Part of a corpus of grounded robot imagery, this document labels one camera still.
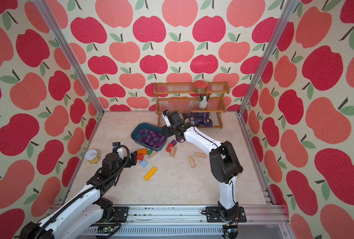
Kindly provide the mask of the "teal plastic storage bin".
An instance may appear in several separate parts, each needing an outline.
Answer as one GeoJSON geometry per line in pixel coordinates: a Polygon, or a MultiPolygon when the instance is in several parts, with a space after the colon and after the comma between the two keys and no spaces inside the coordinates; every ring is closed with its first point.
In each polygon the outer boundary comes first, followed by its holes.
{"type": "Polygon", "coordinates": [[[165,136],[163,134],[163,131],[161,128],[157,127],[157,126],[154,126],[152,124],[149,124],[149,123],[146,123],[146,122],[143,122],[143,123],[140,123],[139,125],[137,125],[135,127],[135,129],[132,131],[131,133],[131,138],[139,145],[141,146],[144,146],[150,150],[155,150],[155,151],[160,151],[164,145],[166,144],[167,142],[167,138],[165,139],[165,141],[163,143],[157,143],[158,144],[158,147],[157,148],[153,148],[152,145],[155,143],[154,142],[154,139],[151,139],[151,141],[149,143],[145,143],[144,140],[145,138],[151,138],[151,134],[144,134],[144,135],[141,135],[140,134],[140,130],[142,129],[150,129],[152,131],[154,131],[153,134],[156,135],[156,137],[160,138],[161,136],[165,136]]]}

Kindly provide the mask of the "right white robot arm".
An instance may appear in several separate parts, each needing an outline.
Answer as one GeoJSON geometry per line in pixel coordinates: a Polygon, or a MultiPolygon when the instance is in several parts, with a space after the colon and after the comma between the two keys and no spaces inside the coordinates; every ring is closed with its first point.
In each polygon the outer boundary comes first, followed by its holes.
{"type": "Polygon", "coordinates": [[[196,126],[181,119],[179,112],[165,110],[163,119],[166,125],[162,130],[166,137],[190,142],[209,156],[210,169],[214,178],[219,182],[220,197],[218,201],[219,215],[226,223],[240,218],[240,207],[236,200],[235,183],[237,176],[243,172],[233,145],[217,141],[202,133],[196,126]]]}

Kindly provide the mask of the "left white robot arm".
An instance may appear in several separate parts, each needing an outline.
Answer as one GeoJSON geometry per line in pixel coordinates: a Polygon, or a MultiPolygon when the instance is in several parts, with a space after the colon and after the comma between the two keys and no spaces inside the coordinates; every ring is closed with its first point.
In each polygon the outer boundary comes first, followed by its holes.
{"type": "Polygon", "coordinates": [[[106,235],[111,237],[126,223],[129,208],[113,206],[104,194],[117,185],[124,168],[136,163],[137,152],[128,152],[123,158],[118,150],[107,154],[76,196],[40,222],[25,225],[19,238],[75,239],[89,227],[99,227],[104,232],[112,228],[106,235]]]}

